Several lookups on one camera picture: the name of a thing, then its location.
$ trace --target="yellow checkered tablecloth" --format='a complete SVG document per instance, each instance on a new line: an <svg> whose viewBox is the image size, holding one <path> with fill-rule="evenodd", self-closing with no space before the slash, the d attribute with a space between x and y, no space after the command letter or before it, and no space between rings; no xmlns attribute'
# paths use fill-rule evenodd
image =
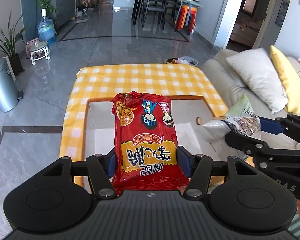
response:
<svg viewBox="0 0 300 240"><path fill-rule="evenodd" d="M83 160L85 109L90 98L113 98L137 91L159 95L203 96L215 116L227 110L209 79L197 67L179 64L132 64L84 67L70 94L63 122L60 157Z"/></svg>

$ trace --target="plant pot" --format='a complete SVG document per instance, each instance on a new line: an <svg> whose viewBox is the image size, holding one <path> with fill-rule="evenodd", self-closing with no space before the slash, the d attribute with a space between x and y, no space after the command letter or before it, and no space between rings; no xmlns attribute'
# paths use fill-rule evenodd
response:
<svg viewBox="0 0 300 240"><path fill-rule="evenodd" d="M21 65L19 54L16 54L14 57L9 58L9 61L15 76L18 76L20 73L25 71L25 69Z"/></svg>

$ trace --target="silver trash can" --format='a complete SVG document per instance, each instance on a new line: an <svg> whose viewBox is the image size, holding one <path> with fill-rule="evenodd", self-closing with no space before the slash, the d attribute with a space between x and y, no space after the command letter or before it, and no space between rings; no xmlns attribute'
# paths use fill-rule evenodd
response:
<svg viewBox="0 0 300 240"><path fill-rule="evenodd" d="M20 99L23 98L23 92L19 92L14 80L12 79L10 69L5 58L0 58L0 109L2 112L8 112L14 108Z"/></svg>

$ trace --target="cartoon boy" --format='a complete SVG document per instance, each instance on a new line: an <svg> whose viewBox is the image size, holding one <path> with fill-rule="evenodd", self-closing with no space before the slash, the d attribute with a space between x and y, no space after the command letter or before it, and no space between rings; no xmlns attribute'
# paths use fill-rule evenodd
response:
<svg viewBox="0 0 300 240"><path fill-rule="evenodd" d="M157 127L157 119L152 114L156 105L157 103L153 103L152 101L142 101L142 107L145 114L141 116L141 122L148 129L155 129Z"/></svg>
<svg viewBox="0 0 300 240"><path fill-rule="evenodd" d="M159 102L159 105L161 106L161 109L163 112L163 116L162 116L163 123L168 127L173 127L173 120L172 120L172 116L169 111L168 103Z"/></svg>

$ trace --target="stacked stools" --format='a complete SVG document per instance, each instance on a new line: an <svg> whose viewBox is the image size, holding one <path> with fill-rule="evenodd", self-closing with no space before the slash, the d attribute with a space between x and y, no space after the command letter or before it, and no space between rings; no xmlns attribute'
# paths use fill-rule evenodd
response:
<svg viewBox="0 0 300 240"><path fill-rule="evenodd" d="M197 7L192 4L183 3L175 21L176 31L179 31L185 25L188 26L188 35L193 32Z"/></svg>

